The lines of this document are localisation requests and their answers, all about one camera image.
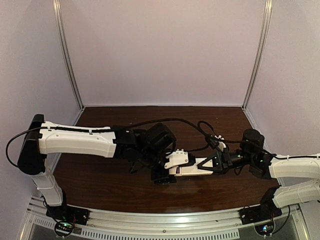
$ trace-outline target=robotic arm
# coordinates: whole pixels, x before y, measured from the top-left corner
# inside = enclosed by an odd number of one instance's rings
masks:
[[[320,154],[276,156],[263,150],[264,140],[258,131],[247,129],[240,149],[229,152],[225,140],[216,136],[212,144],[217,152],[207,158],[195,158],[183,149],[174,151],[176,138],[162,123],[148,130],[121,126],[76,127],[44,121],[44,116],[37,114],[24,138],[17,165],[43,194],[48,216],[70,222],[74,219],[75,223],[84,225],[89,211],[67,205],[65,193],[45,163],[47,154],[90,154],[140,162],[151,169],[151,180],[156,184],[175,183],[176,177],[180,176],[225,174],[245,165],[249,165],[254,176],[262,179],[313,179],[294,186],[269,189],[259,206],[240,210],[242,223],[247,224],[267,220],[271,215],[279,216],[282,207],[320,199]]]

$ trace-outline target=white enclosure panel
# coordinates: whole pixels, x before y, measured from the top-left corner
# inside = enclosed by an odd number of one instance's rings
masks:
[[[241,106],[264,0],[64,0],[85,105]]]
[[[0,239],[15,240],[35,187],[7,162],[7,141],[28,129],[34,114],[72,124],[79,110],[62,56],[52,0],[3,0],[0,23]],[[17,139],[10,146],[14,162],[21,143]]]
[[[320,2],[273,1],[269,35],[248,109],[272,152],[320,149]]]

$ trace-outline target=wooden surface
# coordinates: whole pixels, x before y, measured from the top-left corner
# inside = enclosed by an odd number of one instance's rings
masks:
[[[161,118],[184,118],[193,123],[208,121],[228,140],[241,140],[251,128],[240,107],[87,107],[78,126],[130,125]],[[165,123],[177,138],[178,149],[205,145],[195,129],[180,122]],[[230,150],[238,148],[231,144]],[[195,152],[207,157],[212,150]],[[177,183],[154,185],[150,170],[129,174],[126,160],[94,155],[63,154],[54,172],[71,205],[134,213],[191,213],[225,210],[258,204],[276,180],[252,176],[248,166],[240,176],[232,170],[225,175],[177,177]]]

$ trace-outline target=black wire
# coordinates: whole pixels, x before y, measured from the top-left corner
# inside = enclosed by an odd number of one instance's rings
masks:
[[[49,212],[50,217],[51,217],[56,223],[58,223],[57,219],[55,219],[54,216],[52,215],[52,213],[51,213],[51,211],[50,211],[50,209],[49,209],[49,207],[48,207],[48,204],[47,204],[47,201],[46,201],[45,197],[43,197],[43,206],[45,206],[45,208],[46,208],[47,211]]]
[[[51,129],[72,131],[72,132],[81,132],[81,133],[111,133],[111,132],[128,130],[128,129],[132,129],[132,128],[136,128],[136,127],[141,127],[141,126],[147,125],[147,124],[164,123],[164,122],[182,122],[182,123],[188,124],[189,126],[193,127],[194,129],[198,130],[201,134],[206,135],[206,133],[201,128],[197,127],[192,122],[185,120],[183,118],[177,118],[177,117],[143,121],[143,122],[139,122],[136,124],[131,124],[128,126],[120,127],[116,130],[113,130],[113,129],[91,129],[91,130],[89,130],[89,129],[81,129],[81,128],[64,127],[64,126],[55,126],[55,127],[51,127]]]
[[[36,128],[33,128],[33,129],[29,129],[29,130],[27,130],[27,131],[20,132],[19,134],[15,135],[13,138],[11,138],[11,139],[7,142],[7,144],[6,144],[6,146],[5,146],[5,155],[6,155],[6,159],[9,161],[10,164],[12,164],[14,167],[18,168],[18,165],[15,164],[15,163],[13,163],[13,162],[11,161],[10,157],[9,157],[8,151],[9,151],[9,146],[10,146],[10,144],[11,144],[15,139],[17,139],[17,138],[20,137],[20,136],[25,135],[25,134],[30,133],[30,132],[35,131],[35,130],[40,130],[40,129],[48,129],[48,128],[47,128],[46,126],[41,126],[41,127],[36,127]]]
[[[301,156],[277,157],[276,155],[274,155],[274,158],[276,158],[276,159],[278,159],[278,160],[301,159],[301,158],[316,159],[317,156],[301,155]]]
[[[211,124],[209,124],[207,121],[201,120],[201,121],[198,121],[198,123],[197,123],[197,127],[200,128],[202,131],[204,131],[203,128],[201,127],[201,124],[207,125],[211,129],[211,131],[214,133],[214,135],[218,136],[216,134],[214,127]]]
[[[286,223],[288,222],[288,219],[289,219],[289,217],[290,217],[290,212],[291,212],[291,209],[290,209],[290,206],[289,206],[289,205],[288,205],[288,209],[289,209],[289,211],[288,211],[288,216],[286,217],[284,223],[282,224],[281,227],[279,227],[278,230],[274,231],[274,232],[272,233],[272,235],[278,233],[278,232],[286,225]]]
[[[234,174],[236,175],[236,176],[239,176],[240,174],[241,174],[241,172],[242,172],[242,169],[244,169],[244,165],[242,165],[242,166],[240,166],[240,167],[236,167],[236,168],[234,168]]]

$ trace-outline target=light purple wall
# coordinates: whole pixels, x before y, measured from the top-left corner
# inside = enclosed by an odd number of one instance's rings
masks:
[[[0,23],[0,239],[14,240],[35,188],[29,177],[7,162],[7,141],[28,129],[36,113],[72,124],[79,111],[62,57],[52,0],[3,0]],[[21,142],[10,147],[15,162]]]
[[[248,109],[272,152],[320,153],[320,4],[273,1]]]
[[[241,106],[264,0],[68,0],[68,47],[85,105]]]

